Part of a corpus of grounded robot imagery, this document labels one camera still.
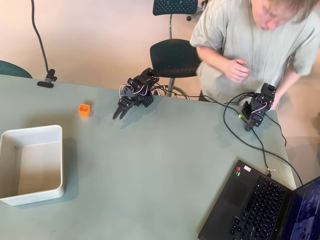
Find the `person's left hand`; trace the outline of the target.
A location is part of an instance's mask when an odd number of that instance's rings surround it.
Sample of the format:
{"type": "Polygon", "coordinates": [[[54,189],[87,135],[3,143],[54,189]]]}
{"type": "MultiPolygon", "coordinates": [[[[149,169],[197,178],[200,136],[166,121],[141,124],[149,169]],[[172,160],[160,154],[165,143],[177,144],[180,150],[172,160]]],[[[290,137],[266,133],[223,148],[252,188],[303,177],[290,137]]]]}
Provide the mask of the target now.
{"type": "Polygon", "coordinates": [[[275,94],[275,96],[274,96],[274,101],[273,101],[273,103],[272,103],[271,110],[276,111],[276,110],[278,109],[278,105],[279,105],[279,103],[280,103],[281,97],[282,97],[281,94],[279,94],[279,93],[276,93],[276,94],[275,94]]]}

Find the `person's right hand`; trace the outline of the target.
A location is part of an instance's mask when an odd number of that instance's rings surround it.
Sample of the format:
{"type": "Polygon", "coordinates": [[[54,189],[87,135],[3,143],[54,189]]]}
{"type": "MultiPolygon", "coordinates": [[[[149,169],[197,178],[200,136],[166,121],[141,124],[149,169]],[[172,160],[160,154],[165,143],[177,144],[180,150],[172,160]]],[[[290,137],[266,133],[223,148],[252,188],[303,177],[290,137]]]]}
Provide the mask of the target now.
{"type": "Polygon", "coordinates": [[[249,76],[250,70],[246,67],[247,61],[243,59],[228,59],[223,73],[232,82],[242,83],[249,76]]]}

